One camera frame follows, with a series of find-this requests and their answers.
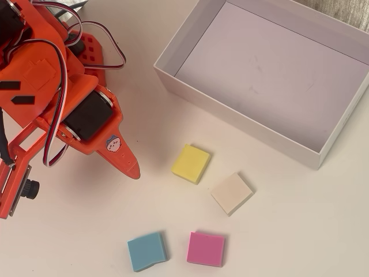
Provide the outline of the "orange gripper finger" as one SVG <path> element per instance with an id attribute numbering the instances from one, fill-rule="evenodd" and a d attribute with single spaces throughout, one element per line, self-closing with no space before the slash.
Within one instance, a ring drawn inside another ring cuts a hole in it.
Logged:
<path id="1" fill-rule="evenodd" d="M 109 97 L 113 102 L 113 116 L 92 139 L 89 141 L 77 139 L 63 121 L 60 124 L 59 138 L 86 155 L 97 152 L 126 176 L 139 179 L 141 173 L 138 161 L 119 131 L 119 125 L 123 119 L 121 107 L 116 96 L 110 91 Z"/>

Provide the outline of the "orange gripper body black servo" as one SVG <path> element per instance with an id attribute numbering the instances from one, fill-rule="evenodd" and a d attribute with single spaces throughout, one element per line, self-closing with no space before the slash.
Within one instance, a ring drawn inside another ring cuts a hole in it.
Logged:
<path id="1" fill-rule="evenodd" d="M 96 76 L 77 73 L 69 78 L 70 88 L 63 110 L 63 124 L 77 139 L 89 141 L 113 116 L 109 90 Z"/>

